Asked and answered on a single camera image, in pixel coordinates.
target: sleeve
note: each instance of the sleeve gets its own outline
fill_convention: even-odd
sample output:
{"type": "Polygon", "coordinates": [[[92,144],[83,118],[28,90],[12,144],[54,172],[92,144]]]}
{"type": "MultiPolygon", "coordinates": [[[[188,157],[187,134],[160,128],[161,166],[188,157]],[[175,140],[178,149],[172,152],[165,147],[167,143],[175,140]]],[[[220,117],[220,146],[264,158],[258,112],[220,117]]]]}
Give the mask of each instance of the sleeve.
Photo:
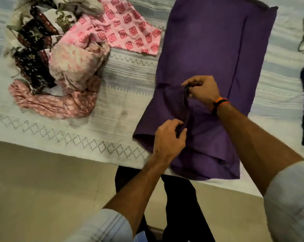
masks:
{"type": "Polygon", "coordinates": [[[102,209],[65,242],[133,242],[132,228],[127,219],[110,209],[102,209]]]}
{"type": "Polygon", "coordinates": [[[264,195],[274,241],[304,242],[304,161],[280,171],[264,195]]]}

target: person's left hand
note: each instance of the person's left hand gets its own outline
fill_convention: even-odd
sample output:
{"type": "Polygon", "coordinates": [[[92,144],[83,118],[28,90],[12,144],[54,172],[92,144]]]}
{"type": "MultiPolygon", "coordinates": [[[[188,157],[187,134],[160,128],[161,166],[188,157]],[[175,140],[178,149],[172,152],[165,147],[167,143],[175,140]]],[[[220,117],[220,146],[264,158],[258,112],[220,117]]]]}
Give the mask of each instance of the person's left hand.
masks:
{"type": "Polygon", "coordinates": [[[186,146],[187,128],[181,132],[179,138],[176,137],[175,130],[179,124],[183,122],[178,119],[167,120],[155,132],[152,156],[166,165],[170,165],[186,146]]]}

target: hand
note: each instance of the hand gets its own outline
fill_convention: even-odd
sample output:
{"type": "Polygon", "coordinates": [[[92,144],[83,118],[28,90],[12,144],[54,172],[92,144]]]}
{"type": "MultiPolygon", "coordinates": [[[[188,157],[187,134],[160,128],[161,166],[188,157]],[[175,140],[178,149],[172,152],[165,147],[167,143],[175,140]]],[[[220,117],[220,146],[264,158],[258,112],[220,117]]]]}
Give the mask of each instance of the hand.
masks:
{"type": "Polygon", "coordinates": [[[191,84],[189,96],[195,97],[206,105],[210,110],[213,102],[221,98],[217,83],[211,75],[196,75],[182,83],[183,86],[191,84]]]}
{"type": "Polygon", "coordinates": [[[165,164],[166,168],[186,146],[187,128],[181,132],[179,138],[176,137],[175,130],[179,124],[183,122],[178,119],[167,120],[155,132],[152,157],[165,164]]]}

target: person's right hand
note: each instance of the person's right hand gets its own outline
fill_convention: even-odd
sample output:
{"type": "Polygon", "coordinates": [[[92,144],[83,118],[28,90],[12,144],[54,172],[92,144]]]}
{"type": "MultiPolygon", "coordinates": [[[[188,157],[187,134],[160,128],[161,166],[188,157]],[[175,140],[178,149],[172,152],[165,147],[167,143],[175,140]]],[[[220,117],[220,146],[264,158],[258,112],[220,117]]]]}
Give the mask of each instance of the person's right hand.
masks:
{"type": "Polygon", "coordinates": [[[197,98],[210,110],[213,102],[221,98],[217,83],[211,75],[196,75],[182,83],[183,86],[188,84],[191,84],[189,96],[197,98]]]}

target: forearm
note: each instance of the forearm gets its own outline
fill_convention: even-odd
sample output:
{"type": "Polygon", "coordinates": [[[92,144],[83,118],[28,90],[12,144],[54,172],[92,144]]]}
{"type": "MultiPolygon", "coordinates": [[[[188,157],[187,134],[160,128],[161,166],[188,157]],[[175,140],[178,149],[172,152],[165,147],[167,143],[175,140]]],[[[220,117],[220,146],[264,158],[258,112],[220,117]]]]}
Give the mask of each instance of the forearm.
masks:
{"type": "Polygon", "coordinates": [[[303,157],[260,128],[230,104],[217,115],[229,135],[241,162],[262,195],[273,177],[303,157]]]}
{"type": "Polygon", "coordinates": [[[130,223],[133,236],[141,223],[146,205],[167,166],[153,156],[143,169],[128,182],[104,208],[122,214],[130,223]]]}

